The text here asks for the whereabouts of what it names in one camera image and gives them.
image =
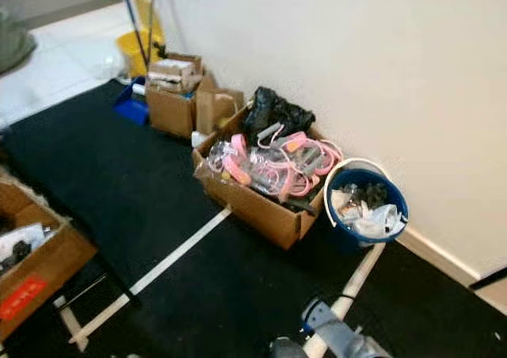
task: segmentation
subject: floor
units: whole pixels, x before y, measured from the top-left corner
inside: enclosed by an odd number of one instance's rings
[[[6,341],[10,358],[254,358],[276,336],[304,343],[305,305],[316,295],[332,303],[365,252],[337,254],[322,217],[288,253],[233,215],[207,228],[224,210],[192,178],[190,146],[115,114],[112,103],[122,88],[101,86],[107,79],[97,76],[105,58],[118,56],[114,38],[128,30],[122,5],[35,30],[40,48],[31,61],[0,78],[0,114],[12,124],[6,146],[25,167],[20,177],[93,229],[122,279],[140,289],[143,305],[123,304],[87,334],[81,353],[48,302]],[[51,73],[59,78],[47,85],[41,76]],[[87,327],[118,299],[121,293],[106,279],[71,309]],[[345,320],[363,326],[396,357],[507,356],[505,318],[395,243]]]
[[[132,25],[124,3],[33,29],[37,48],[0,76],[0,128],[107,82],[122,63],[115,40]]]

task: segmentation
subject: black carpet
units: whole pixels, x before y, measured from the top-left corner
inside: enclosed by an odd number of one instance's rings
[[[86,225],[133,283],[220,207],[192,178],[190,146],[118,116],[110,82],[23,120],[5,147],[19,176]],[[260,357],[275,336],[303,342],[300,314],[332,302],[364,252],[339,255],[321,217],[289,252],[230,216],[90,336],[84,355],[51,304],[7,341],[11,357]],[[86,324],[120,294],[105,280],[72,304]],[[507,356],[505,318],[398,244],[389,245],[347,316],[396,357]]]

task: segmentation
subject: yellow mop bucket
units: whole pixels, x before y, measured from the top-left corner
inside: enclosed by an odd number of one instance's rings
[[[148,45],[149,45],[149,12],[150,12],[150,0],[134,0],[135,7],[137,8],[137,13],[139,15],[140,22],[143,26],[142,29],[139,30],[139,37],[141,38],[141,44],[143,45],[144,53],[147,55]],[[153,13],[153,33],[151,36],[152,43],[157,42],[159,44],[164,44],[164,35],[162,33],[162,29],[160,27],[160,22],[158,20],[158,15]],[[138,77],[140,75],[146,75],[146,67],[144,65],[143,53],[141,52],[141,47],[137,42],[137,38],[135,37],[135,32],[125,33],[123,36],[120,36],[116,39],[116,44],[118,48],[124,55],[125,62],[128,66],[128,75],[133,77]],[[151,48],[151,62],[159,61],[161,58],[157,56],[157,50]]]

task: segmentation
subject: red sticker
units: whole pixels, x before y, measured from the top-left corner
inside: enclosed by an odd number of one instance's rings
[[[0,304],[0,318],[12,320],[16,314],[35,299],[47,283],[36,276],[31,276]]]

